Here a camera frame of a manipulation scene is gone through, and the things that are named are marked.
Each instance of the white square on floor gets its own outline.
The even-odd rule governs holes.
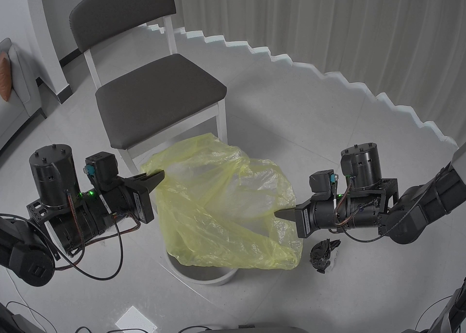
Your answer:
[[[146,318],[138,309],[131,306],[123,316],[115,323],[120,329],[139,328],[153,333],[157,327],[148,318]]]

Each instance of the gray chair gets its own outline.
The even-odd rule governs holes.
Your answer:
[[[227,143],[226,87],[177,53],[170,15],[174,0],[83,0],[69,22],[96,85],[96,100],[110,145],[137,174],[133,158],[216,117],[218,137]],[[170,56],[102,85],[91,47],[163,17]]]
[[[26,60],[9,38],[0,42],[2,51],[10,60],[13,89],[8,101],[0,98],[0,149],[31,117],[42,115],[46,118],[37,83]]]

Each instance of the yellow plastic bag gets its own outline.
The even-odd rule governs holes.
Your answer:
[[[145,173],[165,170],[151,194],[167,252],[185,266],[280,268],[301,258],[293,222],[274,212],[295,205],[291,184],[269,160],[255,160],[211,133],[153,155]]]

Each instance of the beige curtain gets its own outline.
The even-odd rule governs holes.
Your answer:
[[[465,0],[175,0],[174,25],[340,71],[466,142]]]

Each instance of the floor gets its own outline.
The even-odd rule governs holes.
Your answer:
[[[362,84],[348,84],[339,74],[319,75],[286,57],[271,58],[264,50],[251,52],[245,45],[206,42],[195,35],[189,38],[178,32],[178,51],[228,87],[229,143],[250,157],[276,162],[293,185],[298,202],[311,195],[308,176],[322,169],[338,170],[340,151],[348,145],[376,142],[383,176],[398,178],[400,192],[431,179],[457,149],[440,140],[429,126],[419,128],[410,113],[376,99]],[[102,83],[167,54],[164,34],[148,27],[135,28],[93,50]],[[0,155],[2,211],[26,215],[25,205],[36,199],[28,158],[37,148],[71,145],[83,191],[90,188],[80,168],[85,157],[101,150],[115,152],[100,120],[83,57],[64,71],[74,94],[59,105],[41,85],[47,120],[34,120]],[[216,133],[214,121],[180,138],[205,132]],[[135,162],[139,165],[149,156]],[[120,175],[129,176],[120,158],[119,169]],[[431,303],[460,287],[466,268],[464,209],[462,205],[435,222],[410,245],[398,245],[389,238],[355,243],[318,231],[305,240],[296,269],[239,270],[230,283],[218,287],[186,285],[167,270],[157,220],[125,236],[124,265],[111,281],[90,280],[69,270],[56,272],[46,286],[34,288],[10,274],[20,295],[60,332],[72,332],[81,325],[94,333],[116,329],[114,323],[131,306],[160,333],[196,324],[226,328],[245,323],[291,325],[309,333],[401,332],[414,328]],[[353,231],[361,238],[376,236],[374,229]],[[322,275],[311,267],[308,254],[327,237],[341,238],[342,244],[335,267]],[[118,261],[117,241],[107,240],[86,250],[81,265],[106,276]],[[0,301],[21,301],[6,272],[0,270]],[[427,328],[443,306],[439,303],[430,309],[419,328]],[[22,307],[12,306],[12,310],[30,317]]]

